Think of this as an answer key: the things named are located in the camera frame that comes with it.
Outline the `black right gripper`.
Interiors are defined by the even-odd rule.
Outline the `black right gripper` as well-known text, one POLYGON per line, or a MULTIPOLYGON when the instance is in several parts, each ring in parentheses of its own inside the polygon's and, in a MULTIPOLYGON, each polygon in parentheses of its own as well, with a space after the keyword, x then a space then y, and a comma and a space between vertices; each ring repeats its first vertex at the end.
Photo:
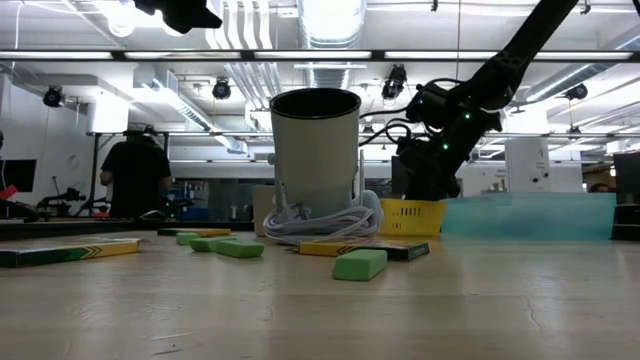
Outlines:
POLYGON ((456 198, 461 188, 455 174, 463 164, 462 153, 451 144, 448 135, 433 135, 427 142, 426 168, 407 171, 406 200, 444 200, 456 198))

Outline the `white column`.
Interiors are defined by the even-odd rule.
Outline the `white column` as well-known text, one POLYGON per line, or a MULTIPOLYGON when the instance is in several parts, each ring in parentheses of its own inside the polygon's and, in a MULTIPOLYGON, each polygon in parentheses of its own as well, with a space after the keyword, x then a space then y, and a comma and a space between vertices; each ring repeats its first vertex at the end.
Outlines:
POLYGON ((543 138, 515 138, 505 144, 508 190, 514 193, 549 192, 548 142, 543 138))

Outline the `white cylindrical cup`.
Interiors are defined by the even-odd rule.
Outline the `white cylindrical cup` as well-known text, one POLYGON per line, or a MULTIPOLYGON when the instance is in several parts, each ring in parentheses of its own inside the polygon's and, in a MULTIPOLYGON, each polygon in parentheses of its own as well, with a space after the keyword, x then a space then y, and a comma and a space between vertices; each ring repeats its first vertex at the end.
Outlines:
POLYGON ((277 177, 285 203, 313 218, 352 206, 361 99, 338 88, 303 88, 270 103, 277 177))

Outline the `black wall monitor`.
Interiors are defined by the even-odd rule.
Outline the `black wall monitor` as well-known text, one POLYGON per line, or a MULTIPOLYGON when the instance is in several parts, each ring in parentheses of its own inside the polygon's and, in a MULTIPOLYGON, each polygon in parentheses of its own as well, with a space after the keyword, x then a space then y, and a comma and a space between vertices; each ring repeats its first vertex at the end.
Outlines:
POLYGON ((37 161, 0 160, 0 190, 15 186, 18 192, 32 192, 37 161))

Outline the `yellow plastic basket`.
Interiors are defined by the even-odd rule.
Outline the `yellow plastic basket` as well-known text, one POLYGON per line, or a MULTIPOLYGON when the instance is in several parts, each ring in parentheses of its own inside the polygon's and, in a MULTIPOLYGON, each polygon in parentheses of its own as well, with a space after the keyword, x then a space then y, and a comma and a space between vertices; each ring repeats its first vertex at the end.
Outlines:
POLYGON ((386 236, 437 236, 446 214, 443 201, 381 199, 380 205, 384 221, 379 233, 386 236))

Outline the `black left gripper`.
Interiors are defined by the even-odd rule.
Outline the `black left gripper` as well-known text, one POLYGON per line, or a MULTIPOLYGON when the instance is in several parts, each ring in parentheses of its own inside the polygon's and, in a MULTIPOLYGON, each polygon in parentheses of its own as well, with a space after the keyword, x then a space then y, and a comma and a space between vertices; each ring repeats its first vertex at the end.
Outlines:
POLYGON ((163 22, 172 30, 186 34, 192 29, 218 29, 223 20, 208 7, 208 0, 133 0, 135 7, 154 15, 162 13, 163 22))

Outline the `black ceiling light rail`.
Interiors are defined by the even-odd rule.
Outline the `black ceiling light rail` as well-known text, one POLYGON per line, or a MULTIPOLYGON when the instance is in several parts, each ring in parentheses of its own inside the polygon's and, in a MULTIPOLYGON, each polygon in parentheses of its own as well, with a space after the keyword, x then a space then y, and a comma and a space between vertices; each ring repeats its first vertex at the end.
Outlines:
POLYGON ((484 62, 490 51, 417 50, 0 50, 0 61, 115 62, 484 62))

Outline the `green plastic tray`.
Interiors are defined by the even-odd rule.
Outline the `green plastic tray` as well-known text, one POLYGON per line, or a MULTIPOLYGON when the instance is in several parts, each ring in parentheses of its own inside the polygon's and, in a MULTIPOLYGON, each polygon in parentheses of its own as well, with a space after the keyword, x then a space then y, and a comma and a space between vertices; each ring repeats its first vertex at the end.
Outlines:
POLYGON ((486 240, 604 241, 612 193, 492 193, 447 201, 443 233, 486 240))

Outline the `silver ventilation duct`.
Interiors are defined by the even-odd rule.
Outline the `silver ventilation duct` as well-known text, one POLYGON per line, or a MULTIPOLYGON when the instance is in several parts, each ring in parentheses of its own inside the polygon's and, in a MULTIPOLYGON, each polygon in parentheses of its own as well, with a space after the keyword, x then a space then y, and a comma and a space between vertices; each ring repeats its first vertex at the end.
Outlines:
MULTIPOLYGON (((367 0, 296 0, 302 47, 313 50, 355 49, 365 22, 367 0)), ((310 63, 306 85, 346 89, 346 63, 310 63)))

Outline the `black desk monitor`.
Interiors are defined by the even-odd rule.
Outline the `black desk monitor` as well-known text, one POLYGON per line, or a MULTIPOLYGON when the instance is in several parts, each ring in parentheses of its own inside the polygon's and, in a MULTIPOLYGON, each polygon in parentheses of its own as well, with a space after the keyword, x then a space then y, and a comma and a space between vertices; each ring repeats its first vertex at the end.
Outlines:
POLYGON ((615 154, 613 160, 618 203, 640 205, 640 151, 615 154))

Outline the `yellow green crayon box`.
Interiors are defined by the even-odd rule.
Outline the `yellow green crayon box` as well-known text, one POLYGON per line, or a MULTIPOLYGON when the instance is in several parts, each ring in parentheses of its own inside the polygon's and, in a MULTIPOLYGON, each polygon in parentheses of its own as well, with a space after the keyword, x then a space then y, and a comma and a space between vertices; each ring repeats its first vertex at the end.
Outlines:
POLYGON ((299 246, 301 255, 338 257, 356 250, 384 250, 392 261, 412 261, 430 252, 426 242, 357 241, 309 242, 299 246))
POLYGON ((230 229, 218 228, 161 228, 157 230, 158 236, 176 236, 178 233, 194 233, 199 237, 229 236, 230 229))
POLYGON ((141 239, 85 237, 71 243, 0 248, 0 268, 23 268, 137 253, 141 239))

